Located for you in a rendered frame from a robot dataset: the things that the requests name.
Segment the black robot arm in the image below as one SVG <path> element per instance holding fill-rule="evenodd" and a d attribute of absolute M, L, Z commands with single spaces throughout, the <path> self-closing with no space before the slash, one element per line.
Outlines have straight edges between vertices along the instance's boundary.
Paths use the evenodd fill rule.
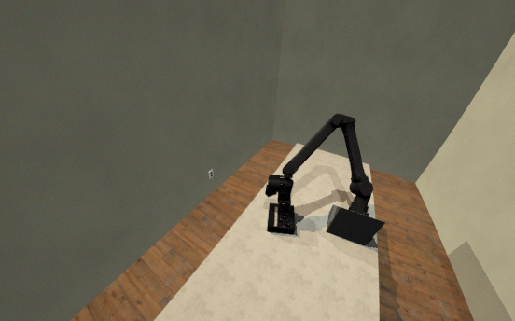
<path fill-rule="evenodd" d="M 343 122 L 346 122 L 343 124 Z M 336 129 L 340 128 L 343 132 L 345 144 L 347 147 L 349 162 L 351 166 L 352 178 L 350 184 L 350 191 L 355 194 L 354 201 L 348 210 L 354 211 L 361 215 L 368 216 L 368 203 L 373 191 L 373 186 L 369 182 L 369 177 L 365 176 L 363 163 L 361 160 L 360 150 L 355 134 L 355 118 L 348 117 L 341 114 L 335 114 L 302 149 L 301 151 L 284 167 L 282 170 L 284 175 L 270 175 L 269 181 L 266 186 L 265 194 L 268 197 L 278 193 L 278 200 L 285 200 L 286 193 L 290 192 L 293 188 L 294 181 L 293 174 L 299 167 L 315 152 L 316 149 L 330 136 Z M 293 168 L 292 168 L 293 167 Z M 293 173 L 294 169 L 294 173 Z M 280 178 L 288 176 L 289 178 Z M 357 179 L 358 178 L 358 179 Z M 358 181 L 360 180 L 360 181 Z M 281 185 L 282 184 L 282 185 Z M 270 188 L 270 189 L 269 189 Z M 279 189 L 280 188 L 280 189 Z M 279 189 L 279 190 L 277 190 Z M 283 192 L 284 191 L 284 192 Z M 358 195 L 359 194 L 359 195 Z M 354 209 L 351 209 L 354 208 Z M 363 212 L 364 211 L 364 212 Z M 365 213 L 366 212 L 366 213 Z"/>

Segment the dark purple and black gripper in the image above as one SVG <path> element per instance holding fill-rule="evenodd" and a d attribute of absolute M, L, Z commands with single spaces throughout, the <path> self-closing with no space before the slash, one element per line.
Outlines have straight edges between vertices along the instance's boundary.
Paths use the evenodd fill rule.
<path fill-rule="evenodd" d="M 291 190 L 292 191 L 292 190 Z M 291 191 L 290 192 L 285 192 L 286 193 L 286 196 L 285 196 L 285 200 L 282 201 L 282 200 L 278 200 L 278 203 L 280 204 L 280 207 L 281 208 L 284 208 L 286 206 L 290 206 L 291 205 Z M 282 203 L 284 205 L 282 205 Z"/>

